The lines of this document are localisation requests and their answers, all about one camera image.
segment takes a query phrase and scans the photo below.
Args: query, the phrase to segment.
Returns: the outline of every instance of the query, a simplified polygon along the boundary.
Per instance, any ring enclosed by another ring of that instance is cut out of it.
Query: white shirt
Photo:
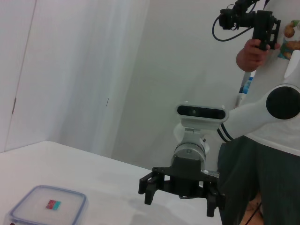
[[[286,44],[288,41],[299,41],[300,47],[300,22],[294,21],[300,20],[300,0],[270,0],[265,10],[272,11],[275,18],[281,20],[277,42]],[[269,90],[282,83],[300,87],[300,74],[298,77],[284,79],[289,63],[286,57],[290,57],[291,52],[291,49],[284,47],[273,51],[266,64],[257,69],[243,104],[256,102]],[[267,124],[247,137],[263,145],[300,156],[300,117]]]

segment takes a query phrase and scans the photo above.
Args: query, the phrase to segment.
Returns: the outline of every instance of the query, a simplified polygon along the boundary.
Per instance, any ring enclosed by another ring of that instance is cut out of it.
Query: white door
[[[0,152],[5,149],[35,0],[0,0]]]

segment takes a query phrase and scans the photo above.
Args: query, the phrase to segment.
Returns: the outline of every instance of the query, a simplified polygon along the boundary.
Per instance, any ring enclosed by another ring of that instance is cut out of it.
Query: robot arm
[[[204,135],[212,134],[220,142],[251,133],[270,122],[290,120],[300,114],[300,89],[282,84],[269,91],[256,103],[231,110],[180,105],[177,113],[181,125],[175,136],[180,141],[170,167],[154,167],[140,179],[139,194],[145,194],[145,204],[152,203],[157,190],[182,199],[206,198],[207,216],[213,217],[216,207],[225,207],[225,196],[218,190],[218,173],[206,171],[208,145]]]

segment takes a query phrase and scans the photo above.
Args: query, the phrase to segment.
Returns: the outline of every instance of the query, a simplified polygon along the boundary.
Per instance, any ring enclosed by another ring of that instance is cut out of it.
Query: person
[[[256,102],[282,83],[300,87],[300,74],[285,78],[293,51],[300,50],[300,1],[270,0],[265,10],[281,20],[276,50],[256,48],[249,40],[237,65],[256,70],[243,104]],[[300,225],[300,117],[271,123],[223,144],[218,156],[219,188],[226,195],[223,225],[239,225],[247,204],[261,193],[265,225]]]

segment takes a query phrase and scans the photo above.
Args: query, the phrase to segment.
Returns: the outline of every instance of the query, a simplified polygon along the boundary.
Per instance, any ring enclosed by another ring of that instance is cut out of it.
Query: white wall
[[[226,43],[211,34],[219,10],[231,3],[150,1],[112,158],[145,168],[168,166],[177,145],[177,104],[234,106],[244,74],[235,56],[252,34]],[[217,26],[216,34],[228,38],[236,32]],[[216,169],[220,144],[208,140],[206,168]]]
[[[0,152],[5,149],[34,0],[0,0]]]
[[[114,123],[124,104],[147,6],[37,1],[7,150],[51,140],[101,154],[102,121]]]

